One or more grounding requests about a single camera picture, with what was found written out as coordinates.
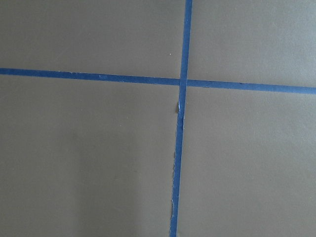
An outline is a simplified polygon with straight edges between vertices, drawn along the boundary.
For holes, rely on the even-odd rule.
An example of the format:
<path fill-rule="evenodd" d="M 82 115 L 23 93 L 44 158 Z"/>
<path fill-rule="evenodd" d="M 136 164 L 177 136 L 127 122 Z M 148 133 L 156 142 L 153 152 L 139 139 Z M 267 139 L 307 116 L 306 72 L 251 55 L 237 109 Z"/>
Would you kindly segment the blue tape line lengthwise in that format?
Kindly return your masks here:
<path fill-rule="evenodd" d="M 185 16 L 183 26 L 183 43 L 181 55 L 181 71 L 179 82 L 178 95 L 178 116 L 176 127 L 175 140 L 175 158 L 173 167 L 173 182 L 172 182 L 172 213 L 170 218 L 169 236 L 177 236 L 178 226 L 178 209 L 179 209 L 179 195 L 180 195 L 180 181 L 181 181 L 181 163 L 182 163 L 182 147 L 185 121 L 185 107 L 186 107 L 186 90 L 188 80 L 188 63 L 190 50 L 190 35 L 191 35 L 191 21 L 192 21 L 192 7 L 193 1 L 187 0 L 185 4 Z"/>

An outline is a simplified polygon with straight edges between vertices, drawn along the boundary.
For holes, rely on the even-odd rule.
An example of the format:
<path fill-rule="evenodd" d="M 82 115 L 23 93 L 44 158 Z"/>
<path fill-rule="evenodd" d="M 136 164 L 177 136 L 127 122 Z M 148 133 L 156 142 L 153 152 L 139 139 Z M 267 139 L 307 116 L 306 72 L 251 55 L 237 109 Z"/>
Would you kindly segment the blue tape line crosswise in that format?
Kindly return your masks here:
<path fill-rule="evenodd" d="M 171 79 L 171 78 L 121 76 L 121 75 L 108 75 L 108 74 L 95 74 L 95 73 L 11 69 L 11 68 L 1 68 L 0 74 L 10 75 L 10 76 L 24 76 L 24 77 L 81 79 L 81 80 L 95 80 L 95 81 L 161 84 L 161 85 L 174 85 L 174 86 L 178 86 L 180 84 L 179 79 Z M 207 81 L 207 80 L 194 80 L 194 79 L 187 80 L 187 86 L 203 87 L 203 88 L 220 88 L 220 89 L 312 94 L 312 95 L 315 95 L 316 93 L 316 89 L 314 87 L 258 84 L 258 83 L 241 83 L 241 82 L 224 82 L 224 81 Z"/>

